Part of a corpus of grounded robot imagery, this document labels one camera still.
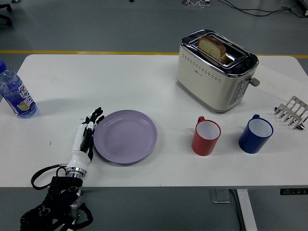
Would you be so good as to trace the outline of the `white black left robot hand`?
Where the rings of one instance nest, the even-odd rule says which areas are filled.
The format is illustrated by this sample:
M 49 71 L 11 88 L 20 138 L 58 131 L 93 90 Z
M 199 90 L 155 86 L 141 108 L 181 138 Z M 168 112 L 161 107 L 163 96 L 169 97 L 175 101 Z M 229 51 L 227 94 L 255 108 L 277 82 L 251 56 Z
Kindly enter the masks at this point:
M 85 177 L 88 164 L 93 158 L 95 128 L 103 119 L 103 110 L 99 107 L 88 115 L 79 126 L 73 143 L 72 158 L 66 167 L 67 176 Z

